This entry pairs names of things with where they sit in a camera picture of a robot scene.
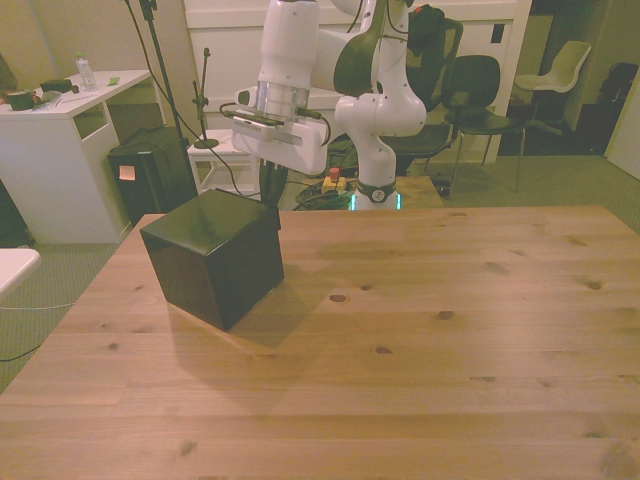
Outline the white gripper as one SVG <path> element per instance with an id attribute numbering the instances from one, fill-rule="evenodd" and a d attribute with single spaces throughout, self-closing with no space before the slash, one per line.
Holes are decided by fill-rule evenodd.
<path id="1" fill-rule="evenodd" d="M 268 126 L 234 117 L 232 144 L 237 150 L 261 158 L 261 200 L 270 201 L 272 185 L 272 200 L 277 205 L 286 187 L 287 168 L 310 175 L 324 171 L 327 146 L 323 142 L 327 131 L 324 123 L 315 121 L 287 121 L 280 126 Z"/>

